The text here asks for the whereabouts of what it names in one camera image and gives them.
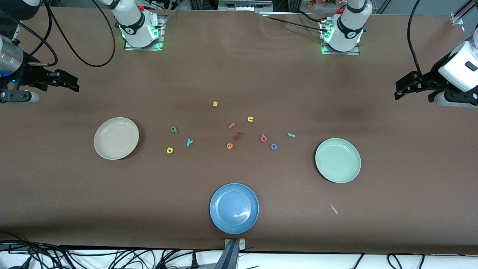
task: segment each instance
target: silver cylinder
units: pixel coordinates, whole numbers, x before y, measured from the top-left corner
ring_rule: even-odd
[[[17,71],[23,62],[23,51],[11,40],[0,34],[0,77]]]

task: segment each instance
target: plate rim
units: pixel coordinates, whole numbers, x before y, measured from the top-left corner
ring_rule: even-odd
[[[123,157],[115,157],[115,158],[109,158],[109,157],[105,157],[104,155],[102,155],[99,150],[97,149],[97,141],[99,139],[99,135],[100,135],[100,130],[103,130],[104,127],[109,124],[110,122],[114,121],[114,120],[122,120],[130,125],[132,125],[134,127],[134,129],[136,130],[136,141],[135,141],[135,145],[133,147],[133,149],[128,153],[126,154],[125,156]],[[95,133],[95,137],[93,139],[93,147],[95,148],[95,151],[98,155],[100,155],[102,158],[106,159],[106,160],[120,160],[120,159],[123,159],[123,158],[126,158],[129,154],[131,154],[134,149],[136,149],[136,147],[138,146],[138,143],[139,143],[139,140],[140,140],[140,131],[139,131],[139,128],[138,126],[136,125],[136,123],[134,123],[134,121],[132,121],[131,119],[128,119],[128,118],[125,118],[125,117],[114,117],[114,118],[111,118],[105,122],[103,122],[102,125],[100,125],[100,127],[98,127],[98,129],[96,130],[96,133]]]
[[[358,159],[358,170],[357,170],[357,173],[356,175],[354,175],[354,177],[352,177],[350,180],[348,181],[336,181],[336,180],[333,180],[331,179],[330,177],[327,177],[326,175],[324,175],[321,171],[320,171],[320,168],[319,168],[319,165],[317,164],[317,154],[319,152],[319,150],[321,149],[321,147],[323,148],[324,146],[326,146],[326,143],[330,143],[332,141],[340,141],[340,142],[345,142],[345,146],[347,146],[347,148],[350,149],[350,146],[352,146],[352,148],[354,149],[354,151],[357,153],[357,159]],[[362,158],[360,157],[360,152],[359,150],[351,143],[349,142],[348,140],[345,140],[343,138],[339,138],[339,137],[332,137],[332,138],[329,138],[329,139],[326,139],[324,140],[322,143],[319,144],[319,146],[317,147],[317,150],[315,151],[315,166],[317,167],[317,170],[319,171],[319,173],[325,178],[327,179],[328,181],[330,182],[333,182],[333,183],[338,183],[338,184],[343,184],[343,183],[349,183],[351,182],[352,180],[354,180],[360,173],[360,170],[362,169]]]
[[[217,202],[217,200],[213,200],[213,199],[214,199],[214,196],[216,196],[216,194],[217,194],[221,189],[226,188],[227,186],[231,186],[231,185],[240,186],[240,187],[242,187],[242,188],[246,188],[247,190],[249,190],[249,191],[253,194],[253,198],[254,198],[254,200],[251,201],[251,202],[252,202],[251,204],[257,205],[257,213],[254,214],[253,219],[252,219],[252,220],[253,220],[252,223],[250,224],[250,226],[249,226],[247,229],[245,229],[245,230],[243,230],[243,231],[240,231],[240,232],[227,232],[227,231],[224,231],[223,229],[221,229],[221,228],[218,227],[218,224],[216,223],[215,219],[214,219],[213,216],[212,216],[212,215],[213,215],[213,212],[215,212],[215,210],[213,210],[213,209],[214,209],[214,205],[215,205],[216,202]],[[226,233],[226,234],[230,234],[230,235],[242,234],[242,233],[245,233],[246,231],[248,231],[249,229],[251,229],[251,228],[254,226],[254,224],[256,223],[256,221],[257,221],[257,219],[258,219],[258,217],[259,217],[259,211],[260,211],[259,199],[257,198],[256,193],[255,193],[251,188],[249,188],[248,186],[246,186],[246,185],[244,185],[244,184],[242,184],[242,183],[236,183],[236,182],[228,183],[228,184],[225,184],[225,185],[222,185],[221,187],[219,187],[219,188],[214,192],[214,194],[212,195],[211,201],[210,201],[210,203],[209,203],[209,217],[211,218],[211,220],[212,220],[214,226],[216,226],[216,228],[219,229],[221,232]]]

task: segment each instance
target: white floor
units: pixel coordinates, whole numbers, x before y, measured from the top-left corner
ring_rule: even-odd
[[[72,251],[73,253],[93,254],[93,253],[114,253],[111,250],[101,251]],[[214,264],[221,255],[221,251],[206,251],[197,253],[197,262],[200,265]],[[147,268],[152,268],[154,258],[156,263],[161,258],[162,251],[155,250],[154,256],[151,252],[141,255],[145,261]],[[351,269],[360,255],[358,254],[241,254],[239,258],[238,269],[250,269],[258,266],[258,269]],[[0,253],[0,268],[8,269],[13,266],[20,266],[27,259],[26,254],[8,254],[8,252]],[[77,257],[75,259],[88,269],[107,269],[115,255],[101,257]],[[133,255],[124,258],[114,268],[121,268],[125,265]],[[191,255],[178,258],[167,264],[167,267],[186,268],[191,266]],[[421,256],[419,255],[398,255],[403,269],[417,269],[420,264]],[[48,259],[43,259],[47,265],[51,265]],[[399,268],[392,259],[392,264]],[[30,263],[30,269],[40,269],[40,264],[36,261]],[[128,269],[141,269],[140,263],[132,263],[128,265]],[[357,267],[358,269],[388,269],[391,268],[387,262],[387,255],[365,255]],[[473,269],[478,268],[478,257],[471,256],[442,256],[427,255],[422,269]]]

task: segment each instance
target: cable connector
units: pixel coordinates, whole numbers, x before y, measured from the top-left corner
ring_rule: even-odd
[[[197,269],[199,268],[199,264],[197,263],[196,259],[196,251],[193,250],[193,262],[191,263],[191,269]]]

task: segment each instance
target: blue plate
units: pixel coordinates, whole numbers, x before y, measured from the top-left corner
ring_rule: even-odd
[[[259,202],[246,185],[230,183],[214,193],[209,214],[219,230],[237,235],[254,225],[259,216]]]

